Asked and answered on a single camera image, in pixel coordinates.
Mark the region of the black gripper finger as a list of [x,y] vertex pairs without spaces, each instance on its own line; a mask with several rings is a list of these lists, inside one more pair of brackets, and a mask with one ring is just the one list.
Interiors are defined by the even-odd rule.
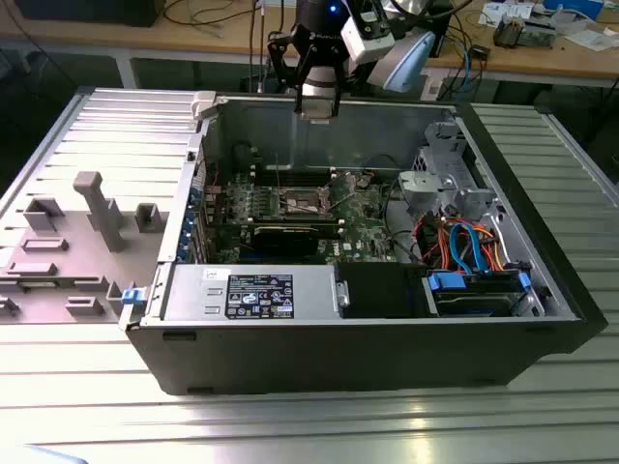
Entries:
[[[268,35],[267,48],[280,85],[296,92],[294,112],[300,114],[303,104],[303,85],[313,66],[314,34],[306,29],[293,29],[290,33],[272,31]],[[285,63],[284,53],[293,46],[299,61],[295,67]]]
[[332,69],[334,71],[334,96],[332,100],[332,117],[337,117],[339,115],[339,105],[340,99],[342,95],[342,91],[346,87],[347,79],[344,70],[344,63],[347,60],[348,54],[345,48],[342,47],[334,47],[333,48],[333,60],[332,60]]

